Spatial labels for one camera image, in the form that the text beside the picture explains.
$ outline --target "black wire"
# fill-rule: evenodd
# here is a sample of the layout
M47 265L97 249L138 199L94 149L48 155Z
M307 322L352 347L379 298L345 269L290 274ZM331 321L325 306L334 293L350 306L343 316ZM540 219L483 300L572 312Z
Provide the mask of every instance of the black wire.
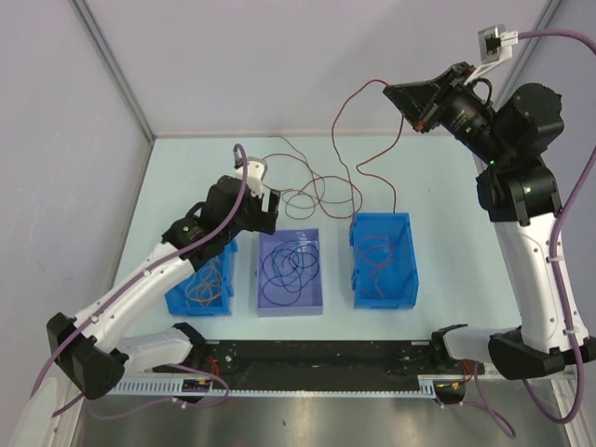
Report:
M479 82L488 87L488 95L484 101L484 105L488 105L491 102L491 98L493 97L493 83L485 77L479 77L478 79L474 79L472 81L472 89L474 89Z
M284 248L285 246L289 245L289 244L296 244L297 247L294 248L293 250L289 249L289 248ZM308 251L304 251L305 247L310 247L314 250L315 253L312 252L308 252ZM284 273L281 274L279 267L275 264L277 257L279 256L280 253L287 251L288 254L283 256L283 259L281 261L281 267L284 267L284 264L286 263L286 261L289 264L289 267L291 269L290 272L288 273ZM296 255L298 256L300 259L300 261L302 261L302 264L299 264L295 258L293 258L292 256ZM313 259L313 262L311 264L306 265L304 263L304 257L306 256L310 256ZM265 269L265 264L266 261L268 259L271 259L271 268L274 271L274 276L272 278L269 277L269 275L267 275L266 269ZM306 282L303 283L303 278L302 275L305 272L305 270L307 268L316 266L316 271L314 274L311 273L306 273L307 275L310 276L310 278L308 278L308 280ZM267 278L266 283L263 286L259 286L261 289L261 294L263 295L263 297L265 298L265 300L267 302L269 302L272 305L278 305L278 306L289 306L289 305L294 305L298 302L298 300L300 300L300 298L302 297L302 290L304 287L306 287L308 285L308 283L310 281L312 281L314 278L317 277L318 273L319 273L319 269L320 266L318 264L318 248L316 245L312 244L312 243L301 243L297 240L290 240L290 241L286 241L283 242L279 245L277 245L274 249L271 250L271 252L269 254L267 254L267 256L264 257L264 259L261 261L261 271L263 272L264 276ZM285 277L290 277L291 275L293 275L294 273L296 273L296 277L294 277L291 282L285 282L283 280L283 278ZM295 286L295 287L299 287L298 290L292 290L290 288L290 286L292 286L292 284L294 284L296 281L299 281L299 286ZM276 301L272 301L271 299L269 299L269 297L267 296L266 292L265 292L265 288L269 285L272 284L274 286L277 287L281 287L283 288L287 293L298 293L298 295L296 296L296 298L289 302L289 303L279 303Z

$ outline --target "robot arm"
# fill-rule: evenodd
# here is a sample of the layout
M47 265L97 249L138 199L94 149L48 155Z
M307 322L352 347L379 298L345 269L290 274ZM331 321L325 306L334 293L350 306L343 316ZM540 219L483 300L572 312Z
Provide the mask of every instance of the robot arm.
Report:
M199 202L182 219L164 233L152 253L120 285L101 299L79 311L73 318L62 313L47 323L50 348L58 346L77 328L83 331L61 352L56 364L90 400L112 389L126 373L168 363L182 363L202 348L205 340L190 325L179 323L162 333L123 338L130 325L156 300L182 280L188 278L208 260L224 251L224 247L242 230L273 234L278 217L279 192L272 190L267 211L263 211L264 160L248 158L247 188L240 207L230 223L209 242L187 251L224 221L237 200L242 177L242 160L236 159L236 178L223 176L214 184L205 202ZM169 257L158 268L150 268L157 260ZM141 274L124 293L102 313L100 307L119 293L122 285Z
M520 328L462 324L434 332L439 356L488 361L511 380L541 377L576 362L553 262L562 269L583 360L596 359L596 339L589 337L577 313L562 247L561 259L549 258L549 239L562 203L541 154L563 130L561 96L542 85L525 84L495 110L474 87L482 80L479 74L511 56L517 34L494 27L479 37L484 62L479 69L460 62L433 80L388 86L384 93L414 130L426 133L442 125L486 165L476 179L478 198L494 223L520 309Z

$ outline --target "blue plastic bin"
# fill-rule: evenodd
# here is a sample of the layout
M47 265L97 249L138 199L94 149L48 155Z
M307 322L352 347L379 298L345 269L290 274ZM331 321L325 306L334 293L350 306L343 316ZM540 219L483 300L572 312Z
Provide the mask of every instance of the blue plastic bin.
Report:
M418 271L407 213L359 212L350 231L354 247L354 307L411 309Z
M323 313L318 230L278 230L259 235L259 317Z
M182 317L230 315L230 298L234 296L234 257L237 251L237 243L232 240L222 254L168 291L168 311Z

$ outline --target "blue bin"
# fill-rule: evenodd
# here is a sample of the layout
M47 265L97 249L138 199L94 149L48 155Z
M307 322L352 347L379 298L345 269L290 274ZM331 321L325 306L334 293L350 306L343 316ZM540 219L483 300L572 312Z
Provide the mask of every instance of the blue bin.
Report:
M234 296L234 257L237 251L237 243L232 240L222 254L168 291L168 311L182 317L230 315L230 298Z
M359 212L350 230L354 247L354 307L411 309L418 294L410 215Z

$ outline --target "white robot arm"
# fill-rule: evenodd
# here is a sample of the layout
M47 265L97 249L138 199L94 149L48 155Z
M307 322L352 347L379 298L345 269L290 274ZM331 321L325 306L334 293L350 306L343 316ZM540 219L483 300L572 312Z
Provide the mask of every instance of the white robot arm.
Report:
M121 284L73 318L59 313L48 322L52 352L57 352L59 346L63 349L56 364L87 399L103 396L125 374L182 363L189 356L200 355L205 340L186 323L157 334L123 337L156 300L222 253L240 231L275 232L279 192L271 190L268 209L264 211L266 167L264 160L248 157L247 187L239 207L229 223L209 242L188 250L230 215L241 194L239 178L242 178L243 167L239 157L236 178L220 178L210 188L206 201L195 204L186 216L174 222L153 252ZM75 332L80 333L64 347L65 340Z

